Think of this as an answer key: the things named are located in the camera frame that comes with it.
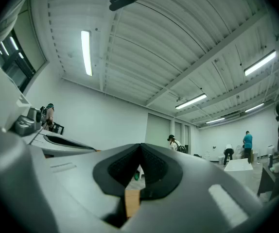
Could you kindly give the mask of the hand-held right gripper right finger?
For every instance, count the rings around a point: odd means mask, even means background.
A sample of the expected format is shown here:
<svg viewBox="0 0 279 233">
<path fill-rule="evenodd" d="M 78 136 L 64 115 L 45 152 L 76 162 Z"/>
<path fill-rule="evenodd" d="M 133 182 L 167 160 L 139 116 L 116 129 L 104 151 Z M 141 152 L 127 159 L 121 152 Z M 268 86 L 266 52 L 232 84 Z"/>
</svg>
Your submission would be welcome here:
<svg viewBox="0 0 279 233">
<path fill-rule="evenodd" d="M 213 163 L 141 144 L 154 184 L 127 221 L 129 233 L 253 233 L 261 224 L 258 197 Z"/>
</svg>

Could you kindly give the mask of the long ceiling light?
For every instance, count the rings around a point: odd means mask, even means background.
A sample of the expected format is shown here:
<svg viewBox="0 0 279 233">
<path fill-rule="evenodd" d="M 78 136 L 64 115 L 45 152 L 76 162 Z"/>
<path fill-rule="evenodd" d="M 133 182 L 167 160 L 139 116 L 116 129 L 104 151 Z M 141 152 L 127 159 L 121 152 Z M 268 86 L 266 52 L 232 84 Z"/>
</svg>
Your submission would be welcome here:
<svg viewBox="0 0 279 233">
<path fill-rule="evenodd" d="M 195 98 L 193 98 L 193 99 L 191 99 L 191 100 L 188 100 L 188 101 L 186 101 L 186 102 L 184 102 L 184 103 L 182 103 L 182 104 L 176 106 L 175 108 L 176 108 L 177 110 L 180 110 L 180 109 L 185 108 L 185 107 L 187 107 L 187 106 L 190 106 L 190 105 L 192 105 L 192 104 L 194 104 L 194 103 L 197 103 L 197 102 L 199 102 L 199 101 L 205 99 L 206 97 L 207 97 L 206 94 L 201 94 L 201 95 L 199 95 L 199 96 L 197 96 L 197 97 L 195 97 Z"/>
<path fill-rule="evenodd" d="M 225 120 L 224 117 L 216 119 L 216 120 L 207 121 L 206 124 L 213 124 L 213 123 L 217 123 L 217 122 L 220 122 L 220 121 L 223 121 L 223 120 Z"/>
<path fill-rule="evenodd" d="M 254 107 L 250 108 L 250 109 L 247 109 L 247 110 L 245 110 L 244 112 L 245 112 L 245 113 L 249 113 L 249 112 L 251 112 L 251 111 L 254 111 L 254 110 L 256 110 L 256 109 L 259 109 L 259 108 L 262 107 L 262 106 L 264 106 L 264 103 L 261 103 L 261 104 L 259 104 L 259 105 L 257 105 L 257 106 L 254 106 Z"/>
<path fill-rule="evenodd" d="M 83 55 L 86 74 L 88 76 L 92 76 L 90 39 L 91 39 L 90 31 L 81 31 L 82 55 Z"/>
<path fill-rule="evenodd" d="M 261 68 L 262 66 L 266 65 L 268 62 L 270 62 L 271 60 L 273 60 L 276 57 L 276 54 L 277 54 L 277 52 L 275 50 L 272 50 L 267 55 L 265 55 L 263 58 L 261 58 L 259 61 L 255 62 L 254 64 L 252 64 L 251 66 L 246 68 L 244 70 L 244 75 L 248 76 L 251 73 L 253 73 L 254 71 Z"/>
</svg>

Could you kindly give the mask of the white low table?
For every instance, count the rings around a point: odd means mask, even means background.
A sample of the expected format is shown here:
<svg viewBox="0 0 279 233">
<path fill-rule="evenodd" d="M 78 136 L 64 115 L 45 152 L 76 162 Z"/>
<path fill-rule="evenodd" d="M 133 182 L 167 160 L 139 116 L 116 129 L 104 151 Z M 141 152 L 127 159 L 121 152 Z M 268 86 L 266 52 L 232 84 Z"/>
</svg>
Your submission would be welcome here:
<svg viewBox="0 0 279 233">
<path fill-rule="evenodd" d="M 227 163 L 224 171 L 233 172 L 233 171 L 253 171 L 252 165 L 248 162 L 247 158 L 244 159 L 235 159 Z"/>
</svg>

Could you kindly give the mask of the dark desk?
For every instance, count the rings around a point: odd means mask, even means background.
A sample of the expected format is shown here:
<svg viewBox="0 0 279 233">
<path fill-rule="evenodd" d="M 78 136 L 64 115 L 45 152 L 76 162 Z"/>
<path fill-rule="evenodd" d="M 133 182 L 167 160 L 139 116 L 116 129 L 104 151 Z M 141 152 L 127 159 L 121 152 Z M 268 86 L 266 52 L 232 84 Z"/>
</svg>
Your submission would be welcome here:
<svg viewBox="0 0 279 233">
<path fill-rule="evenodd" d="M 257 196 L 261 194 L 266 194 L 268 200 L 272 200 L 279 195 L 279 173 L 274 173 L 273 167 L 268 168 L 268 163 L 263 163 L 262 165 L 262 175 Z"/>
</svg>

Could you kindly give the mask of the wide white roller blind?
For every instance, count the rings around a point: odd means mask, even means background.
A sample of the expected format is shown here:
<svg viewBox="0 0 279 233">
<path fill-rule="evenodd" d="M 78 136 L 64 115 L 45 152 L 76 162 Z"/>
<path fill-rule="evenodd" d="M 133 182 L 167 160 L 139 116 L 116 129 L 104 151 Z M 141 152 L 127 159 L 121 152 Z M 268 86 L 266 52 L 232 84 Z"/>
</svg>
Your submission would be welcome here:
<svg viewBox="0 0 279 233">
<path fill-rule="evenodd" d="M 169 148 L 170 120 L 148 114 L 145 143 Z"/>
</svg>

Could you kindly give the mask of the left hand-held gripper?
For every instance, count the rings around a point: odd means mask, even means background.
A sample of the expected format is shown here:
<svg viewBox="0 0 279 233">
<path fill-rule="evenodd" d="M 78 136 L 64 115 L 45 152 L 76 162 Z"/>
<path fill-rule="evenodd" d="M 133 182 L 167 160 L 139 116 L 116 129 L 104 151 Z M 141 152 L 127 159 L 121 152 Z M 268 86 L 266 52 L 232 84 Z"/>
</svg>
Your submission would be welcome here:
<svg viewBox="0 0 279 233">
<path fill-rule="evenodd" d="M 0 128 L 12 129 L 21 136 L 32 134 L 41 127 L 34 108 L 18 89 L 14 81 L 0 68 Z M 31 145 L 42 149 L 45 155 L 63 157 L 96 152 L 97 150 L 55 135 L 37 136 Z"/>
</svg>

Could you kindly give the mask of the person's beige jacket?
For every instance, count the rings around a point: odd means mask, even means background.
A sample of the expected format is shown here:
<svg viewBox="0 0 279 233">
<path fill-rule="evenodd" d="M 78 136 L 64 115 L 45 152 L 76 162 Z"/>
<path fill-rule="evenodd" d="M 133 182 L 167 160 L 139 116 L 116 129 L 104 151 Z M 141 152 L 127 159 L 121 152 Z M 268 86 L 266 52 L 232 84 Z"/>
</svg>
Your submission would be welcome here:
<svg viewBox="0 0 279 233">
<path fill-rule="evenodd" d="M 13 29 L 18 14 L 26 0 L 9 0 L 0 14 L 0 43 Z"/>
</svg>

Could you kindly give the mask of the black chair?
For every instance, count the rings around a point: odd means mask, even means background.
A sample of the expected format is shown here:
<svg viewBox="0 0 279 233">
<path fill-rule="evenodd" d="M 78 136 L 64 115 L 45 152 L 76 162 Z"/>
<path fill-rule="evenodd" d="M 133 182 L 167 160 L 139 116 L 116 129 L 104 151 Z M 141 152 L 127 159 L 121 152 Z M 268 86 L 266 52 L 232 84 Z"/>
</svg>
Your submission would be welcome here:
<svg viewBox="0 0 279 233">
<path fill-rule="evenodd" d="M 63 135 L 64 126 L 62 126 L 62 125 L 60 125 L 58 123 L 54 123 L 53 128 L 52 128 L 52 132 L 60 134 L 60 135 Z"/>
</svg>

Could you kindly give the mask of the narrow white roller blind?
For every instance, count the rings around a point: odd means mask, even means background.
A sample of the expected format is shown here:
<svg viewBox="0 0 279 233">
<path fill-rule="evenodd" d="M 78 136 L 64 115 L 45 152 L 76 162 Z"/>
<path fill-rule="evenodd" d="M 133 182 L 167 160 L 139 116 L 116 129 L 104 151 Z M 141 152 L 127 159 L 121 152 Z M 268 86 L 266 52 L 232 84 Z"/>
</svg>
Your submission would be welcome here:
<svg viewBox="0 0 279 233">
<path fill-rule="evenodd" d="M 189 126 L 184 125 L 184 147 L 186 148 L 185 153 L 189 154 Z"/>
<path fill-rule="evenodd" d="M 181 140 L 181 136 L 182 136 L 182 130 L 181 130 L 181 123 L 175 122 L 174 124 L 174 136 L 175 136 L 175 140 L 179 141 L 180 143 L 182 142 Z"/>
</svg>

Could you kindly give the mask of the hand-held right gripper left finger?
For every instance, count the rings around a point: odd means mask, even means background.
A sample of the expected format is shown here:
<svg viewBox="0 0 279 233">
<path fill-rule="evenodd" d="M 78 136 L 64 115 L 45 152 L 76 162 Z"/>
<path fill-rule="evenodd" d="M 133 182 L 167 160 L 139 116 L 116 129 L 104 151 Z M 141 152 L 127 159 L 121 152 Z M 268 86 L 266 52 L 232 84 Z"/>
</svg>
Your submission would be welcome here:
<svg viewBox="0 0 279 233">
<path fill-rule="evenodd" d="M 84 208 L 57 180 L 42 151 L 0 131 L 0 226 L 7 233 L 136 233 Z"/>
</svg>

